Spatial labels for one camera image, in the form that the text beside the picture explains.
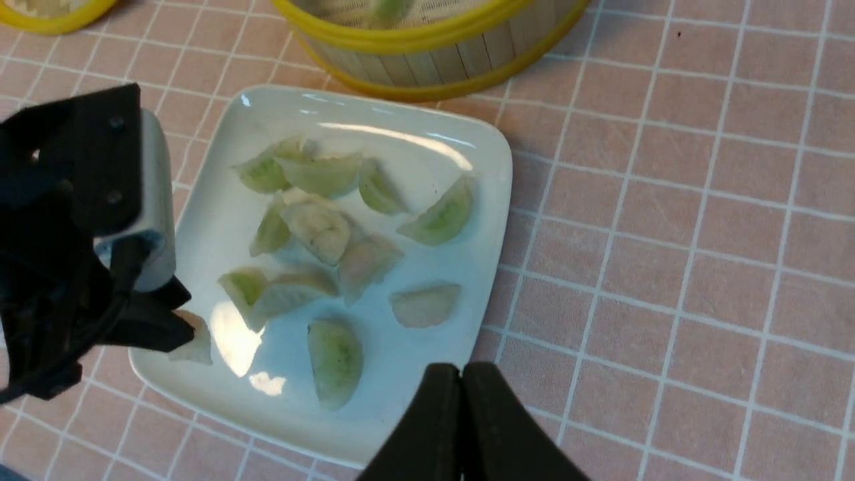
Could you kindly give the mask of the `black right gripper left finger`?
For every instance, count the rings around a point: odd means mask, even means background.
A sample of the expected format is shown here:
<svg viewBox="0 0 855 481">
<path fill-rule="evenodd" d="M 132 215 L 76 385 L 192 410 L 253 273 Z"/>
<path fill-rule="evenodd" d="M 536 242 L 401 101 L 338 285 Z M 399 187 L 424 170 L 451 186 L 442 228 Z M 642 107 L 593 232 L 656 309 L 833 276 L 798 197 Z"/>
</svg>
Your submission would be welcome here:
<svg viewBox="0 0 855 481">
<path fill-rule="evenodd" d="M 431 363 L 400 423 L 359 479 L 458 480 L 461 402 L 458 368 Z"/>
</svg>

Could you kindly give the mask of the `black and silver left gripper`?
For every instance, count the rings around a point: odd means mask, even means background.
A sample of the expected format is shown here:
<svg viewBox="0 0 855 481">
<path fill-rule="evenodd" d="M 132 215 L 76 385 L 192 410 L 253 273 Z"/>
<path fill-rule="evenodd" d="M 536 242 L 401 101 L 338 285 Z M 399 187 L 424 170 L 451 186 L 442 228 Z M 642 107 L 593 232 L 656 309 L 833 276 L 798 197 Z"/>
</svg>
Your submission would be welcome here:
<svg viewBox="0 0 855 481">
<path fill-rule="evenodd" d="M 167 140 L 140 86 L 24 108 L 1 134 L 2 403 L 61 395 L 97 346 L 192 341 Z"/>
</svg>

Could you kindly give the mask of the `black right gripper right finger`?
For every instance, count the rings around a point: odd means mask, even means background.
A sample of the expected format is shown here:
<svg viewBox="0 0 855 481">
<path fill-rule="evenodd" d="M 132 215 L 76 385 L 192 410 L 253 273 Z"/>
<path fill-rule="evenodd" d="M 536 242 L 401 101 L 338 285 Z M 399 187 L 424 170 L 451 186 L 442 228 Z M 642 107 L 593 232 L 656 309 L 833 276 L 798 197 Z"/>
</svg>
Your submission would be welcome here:
<svg viewBox="0 0 855 481">
<path fill-rule="evenodd" d="M 587 480 L 553 444 L 493 363 L 462 372 L 464 480 Z"/>
</svg>

